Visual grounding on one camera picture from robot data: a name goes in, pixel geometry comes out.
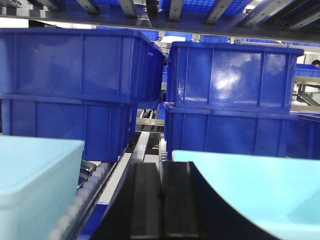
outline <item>metal bracket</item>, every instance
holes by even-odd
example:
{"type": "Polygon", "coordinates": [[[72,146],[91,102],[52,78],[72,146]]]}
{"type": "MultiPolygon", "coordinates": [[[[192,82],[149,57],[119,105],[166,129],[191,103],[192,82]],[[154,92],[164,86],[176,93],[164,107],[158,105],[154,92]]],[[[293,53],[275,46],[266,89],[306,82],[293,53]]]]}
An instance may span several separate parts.
{"type": "Polygon", "coordinates": [[[55,0],[38,0],[38,2],[52,12],[62,12],[64,10],[61,3],[55,0]]]}
{"type": "Polygon", "coordinates": [[[253,28],[257,24],[266,21],[294,0],[265,0],[256,6],[240,23],[244,28],[253,28]]]}
{"type": "Polygon", "coordinates": [[[90,15],[99,15],[100,8],[94,0],[77,0],[81,7],[90,15]]]}
{"type": "Polygon", "coordinates": [[[170,22],[179,22],[182,5],[184,0],[171,0],[170,12],[168,20],[170,22]]]}
{"type": "Polygon", "coordinates": [[[126,18],[136,19],[138,17],[133,0],[120,0],[120,5],[126,18]]]}
{"type": "Polygon", "coordinates": [[[146,0],[146,10],[149,18],[156,18],[158,16],[157,0],[146,0]]]}
{"type": "Polygon", "coordinates": [[[204,24],[215,25],[219,18],[224,14],[233,0],[217,0],[209,10],[208,15],[205,17],[204,24]]]}
{"type": "Polygon", "coordinates": [[[311,11],[305,12],[302,16],[294,19],[288,23],[285,27],[288,30],[298,30],[320,19],[320,5],[311,11]]]}
{"type": "Polygon", "coordinates": [[[295,0],[294,2],[290,3],[286,7],[284,7],[282,10],[271,16],[268,20],[266,20],[264,23],[266,25],[272,25],[285,15],[291,13],[293,10],[297,9],[301,5],[305,4],[308,2],[308,0],[295,0]]]}
{"type": "Polygon", "coordinates": [[[22,4],[18,0],[0,0],[0,5],[6,8],[21,8],[22,4]]]}

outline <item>crate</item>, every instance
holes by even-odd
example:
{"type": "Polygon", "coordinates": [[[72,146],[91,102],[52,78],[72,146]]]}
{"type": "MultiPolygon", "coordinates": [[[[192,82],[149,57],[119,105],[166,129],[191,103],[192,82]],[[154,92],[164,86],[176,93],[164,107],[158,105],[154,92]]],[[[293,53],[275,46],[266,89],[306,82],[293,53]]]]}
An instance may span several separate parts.
{"type": "Polygon", "coordinates": [[[242,38],[242,42],[252,42],[252,43],[264,43],[264,44],[273,44],[274,40],[267,40],[267,39],[256,39],[256,38],[242,38]]]}
{"type": "Polygon", "coordinates": [[[144,91],[143,102],[159,101],[161,95],[161,84],[163,77],[163,69],[165,62],[165,54],[161,48],[156,44],[150,45],[148,64],[147,64],[147,78],[146,91],[144,91]]]}
{"type": "Polygon", "coordinates": [[[177,107],[288,113],[302,49],[174,42],[168,102],[177,107]]]}
{"type": "Polygon", "coordinates": [[[0,92],[129,104],[157,100],[148,95],[158,90],[153,81],[161,81],[148,72],[149,65],[163,66],[157,51],[128,29],[1,29],[0,92]]]}
{"type": "Polygon", "coordinates": [[[84,143],[1,136],[0,145],[1,240],[44,240],[77,195],[84,143]]]}
{"type": "Polygon", "coordinates": [[[298,114],[291,124],[286,155],[320,160],[320,115],[298,114]]]}
{"type": "Polygon", "coordinates": [[[136,125],[137,125],[137,113],[138,113],[138,106],[134,104],[131,106],[130,109],[130,119],[129,119],[129,140],[134,137],[136,134],[136,125]]]}
{"type": "Polygon", "coordinates": [[[163,66],[162,82],[166,83],[167,81],[168,81],[168,66],[163,66]]]}
{"type": "Polygon", "coordinates": [[[158,119],[165,119],[165,104],[163,102],[160,102],[158,105],[158,119]]]}
{"type": "Polygon", "coordinates": [[[149,31],[149,30],[137,30],[144,34],[150,41],[158,41],[159,31],[149,31]]]}
{"type": "Polygon", "coordinates": [[[297,64],[295,68],[295,75],[320,78],[320,67],[311,64],[297,64]]]}
{"type": "Polygon", "coordinates": [[[100,162],[116,162],[128,145],[128,104],[13,94],[0,98],[4,135],[84,140],[82,158],[100,162]]]}
{"type": "Polygon", "coordinates": [[[294,114],[175,107],[165,103],[168,157],[173,150],[284,157],[294,114]]]}
{"type": "Polygon", "coordinates": [[[210,44],[227,44],[229,40],[228,36],[212,36],[212,35],[201,35],[201,43],[210,44]]]}

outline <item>metal shelf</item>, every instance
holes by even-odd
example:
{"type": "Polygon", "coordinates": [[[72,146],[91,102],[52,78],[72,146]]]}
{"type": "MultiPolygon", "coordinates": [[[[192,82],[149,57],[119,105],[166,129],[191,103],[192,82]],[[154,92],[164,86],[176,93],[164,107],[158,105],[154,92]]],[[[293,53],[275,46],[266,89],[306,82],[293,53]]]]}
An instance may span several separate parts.
{"type": "Polygon", "coordinates": [[[120,0],[120,5],[94,0],[0,3],[1,17],[320,43],[320,2],[311,0],[264,0],[249,14],[235,16],[223,15],[230,0],[216,0],[208,13],[183,11],[181,0],[172,0],[169,11],[160,11],[156,0],[146,5],[134,0],[120,0]]]}

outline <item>plastic bin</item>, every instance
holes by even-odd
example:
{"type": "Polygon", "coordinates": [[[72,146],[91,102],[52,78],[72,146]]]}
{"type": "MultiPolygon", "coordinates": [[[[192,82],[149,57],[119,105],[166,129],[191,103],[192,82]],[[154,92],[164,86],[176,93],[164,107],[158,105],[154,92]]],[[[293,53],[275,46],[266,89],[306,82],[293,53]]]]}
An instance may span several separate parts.
{"type": "MultiPolygon", "coordinates": [[[[174,151],[173,158],[194,162],[224,203],[275,236],[250,239],[320,239],[320,161],[192,151],[174,151]]],[[[205,215],[219,219],[224,213],[205,215]]]]}
{"type": "Polygon", "coordinates": [[[133,136],[136,134],[136,125],[137,125],[137,114],[138,114],[138,107],[137,105],[132,105],[131,106],[131,111],[130,111],[130,124],[129,124],[129,140],[133,138],[133,136]]]}
{"type": "Polygon", "coordinates": [[[166,83],[168,81],[168,66],[163,66],[162,82],[166,83]]]}
{"type": "Polygon", "coordinates": [[[137,105],[138,109],[157,109],[159,105],[158,101],[146,101],[146,102],[139,102],[137,105]]]}
{"type": "Polygon", "coordinates": [[[148,31],[148,30],[137,30],[144,34],[150,41],[158,41],[159,32],[158,31],[148,31]]]}
{"type": "Polygon", "coordinates": [[[77,194],[83,141],[0,136],[1,240],[44,240],[77,194]]]}
{"type": "Polygon", "coordinates": [[[320,67],[311,64],[297,64],[295,68],[295,75],[320,78],[320,67]]]}
{"type": "Polygon", "coordinates": [[[164,103],[168,158],[173,150],[284,157],[294,114],[174,107],[164,103]]]}
{"type": "Polygon", "coordinates": [[[320,47],[319,43],[293,42],[292,44],[297,46],[320,47]]]}
{"type": "Polygon", "coordinates": [[[242,38],[243,42],[253,42],[253,43],[265,43],[265,44],[273,44],[274,40],[267,40],[267,39],[255,39],[255,38],[242,38]]]}
{"type": "Polygon", "coordinates": [[[82,158],[116,162],[129,142],[132,107],[123,103],[0,95],[3,134],[84,140],[82,158]]]}
{"type": "Polygon", "coordinates": [[[288,113],[302,49],[174,42],[168,102],[177,107],[288,113]]]}
{"type": "Polygon", "coordinates": [[[159,101],[161,95],[161,83],[164,69],[165,54],[160,47],[152,43],[150,45],[147,65],[146,91],[144,102],[159,101]]]}
{"type": "Polygon", "coordinates": [[[165,119],[165,104],[163,102],[159,103],[158,105],[158,119],[165,119]]]}
{"type": "Polygon", "coordinates": [[[157,51],[142,33],[128,29],[1,29],[0,92],[117,103],[155,101],[158,96],[148,93],[155,91],[153,81],[158,79],[147,79],[147,74],[149,65],[163,66],[157,51]]]}
{"type": "Polygon", "coordinates": [[[201,35],[201,43],[210,44],[227,44],[229,40],[228,36],[212,36],[212,35],[201,35]]]}
{"type": "Polygon", "coordinates": [[[320,160],[320,116],[299,114],[291,124],[286,155],[320,160]]]}

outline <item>person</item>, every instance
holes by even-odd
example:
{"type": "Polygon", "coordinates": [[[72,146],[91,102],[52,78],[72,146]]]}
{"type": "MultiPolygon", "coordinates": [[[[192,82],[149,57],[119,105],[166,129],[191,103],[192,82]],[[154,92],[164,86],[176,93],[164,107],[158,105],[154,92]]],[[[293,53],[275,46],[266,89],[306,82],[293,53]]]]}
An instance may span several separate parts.
{"type": "Polygon", "coordinates": [[[315,65],[318,68],[320,68],[320,60],[318,60],[318,59],[317,60],[313,60],[311,64],[315,65]]]}

